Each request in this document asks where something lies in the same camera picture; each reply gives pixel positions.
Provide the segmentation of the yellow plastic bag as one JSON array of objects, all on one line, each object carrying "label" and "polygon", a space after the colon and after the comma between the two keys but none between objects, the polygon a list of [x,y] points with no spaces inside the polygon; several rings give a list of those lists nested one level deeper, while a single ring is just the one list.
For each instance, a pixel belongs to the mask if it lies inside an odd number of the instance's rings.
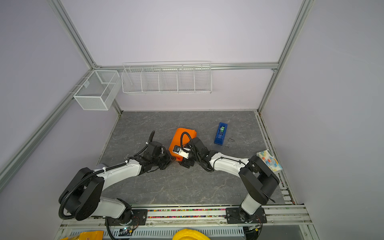
[{"label": "yellow plastic bag", "polygon": [[76,236],[70,236],[61,240],[102,240],[104,231],[83,232]]}]

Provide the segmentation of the blue tape dispenser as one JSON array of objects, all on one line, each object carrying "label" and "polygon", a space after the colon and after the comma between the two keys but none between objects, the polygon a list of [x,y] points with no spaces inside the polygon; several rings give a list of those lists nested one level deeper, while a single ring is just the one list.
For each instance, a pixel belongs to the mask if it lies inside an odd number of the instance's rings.
[{"label": "blue tape dispenser", "polygon": [[224,144],[227,128],[228,128],[228,124],[225,124],[222,122],[219,123],[214,144],[221,145],[221,146]]}]

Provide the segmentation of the yellow hard hat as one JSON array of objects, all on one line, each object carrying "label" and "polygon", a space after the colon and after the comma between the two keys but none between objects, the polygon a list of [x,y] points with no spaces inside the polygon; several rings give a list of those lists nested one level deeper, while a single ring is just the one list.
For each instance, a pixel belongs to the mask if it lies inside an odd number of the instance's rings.
[{"label": "yellow hard hat", "polygon": [[196,230],[183,229],[178,231],[172,240],[210,240],[210,238]]}]

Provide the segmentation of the colourful tissue box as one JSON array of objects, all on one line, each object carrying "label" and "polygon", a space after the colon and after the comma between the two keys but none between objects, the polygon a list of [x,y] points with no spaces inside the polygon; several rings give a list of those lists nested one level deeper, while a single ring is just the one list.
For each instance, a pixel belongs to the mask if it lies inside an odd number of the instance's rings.
[{"label": "colourful tissue box", "polygon": [[256,156],[259,157],[275,174],[283,170],[281,164],[270,150],[258,152],[256,153]]}]

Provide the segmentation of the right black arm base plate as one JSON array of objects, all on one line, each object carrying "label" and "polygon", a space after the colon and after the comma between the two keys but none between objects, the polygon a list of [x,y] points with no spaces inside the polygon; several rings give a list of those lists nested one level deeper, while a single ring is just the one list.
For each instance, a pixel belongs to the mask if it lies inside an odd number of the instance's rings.
[{"label": "right black arm base plate", "polygon": [[265,224],[267,218],[265,210],[259,207],[254,214],[250,215],[241,207],[226,208],[225,218],[228,224]]}]

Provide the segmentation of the white mesh square basket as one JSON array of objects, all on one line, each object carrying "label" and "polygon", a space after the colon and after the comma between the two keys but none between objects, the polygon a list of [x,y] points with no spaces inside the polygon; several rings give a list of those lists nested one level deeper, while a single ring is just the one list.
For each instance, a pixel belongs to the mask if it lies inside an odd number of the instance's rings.
[{"label": "white mesh square basket", "polygon": [[94,70],[74,93],[74,98],[83,110],[108,111],[121,87],[118,71]]}]

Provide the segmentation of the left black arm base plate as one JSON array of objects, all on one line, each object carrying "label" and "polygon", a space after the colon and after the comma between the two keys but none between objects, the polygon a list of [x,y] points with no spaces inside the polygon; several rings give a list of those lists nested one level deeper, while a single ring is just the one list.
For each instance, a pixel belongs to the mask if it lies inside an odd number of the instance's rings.
[{"label": "left black arm base plate", "polygon": [[148,209],[126,210],[117,218],[107,217],[109,226],[143,226],[146,224]]}]

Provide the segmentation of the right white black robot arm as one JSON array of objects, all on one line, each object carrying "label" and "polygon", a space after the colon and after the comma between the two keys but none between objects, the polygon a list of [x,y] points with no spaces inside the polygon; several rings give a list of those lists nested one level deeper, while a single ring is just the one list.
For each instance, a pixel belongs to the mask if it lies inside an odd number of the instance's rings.
[{"label": "right white black robot arm", "polygon": [[210,151],[198,137],[191,138],[187,132],[182,132],[179,145],[171,150],[183,158],[180,165],[186,168],[197,163],[207,172],[222,171],[239,177],[248,192],[239,207],[239,218],[244,222],[249,222],[262,205],[272,200],[279,185],[277,175],[260,157],[240,159]]}]

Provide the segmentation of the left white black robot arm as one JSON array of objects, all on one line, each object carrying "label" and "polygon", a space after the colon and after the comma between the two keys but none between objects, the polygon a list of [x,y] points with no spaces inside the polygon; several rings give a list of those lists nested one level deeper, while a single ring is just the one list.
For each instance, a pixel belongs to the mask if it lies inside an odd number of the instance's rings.
[{"label": "left white black robot arm", "polygon": [[85,220],[103,217],[118,225],[134,219],[132,206],[122,199],[102,197],[105,189],[125,179],[166,169],[175,159],[163,144],[153,140],[152,132],[146,145],[124,162],[110,167],[80,169],[59,197],[58,215],[62,220]]}]

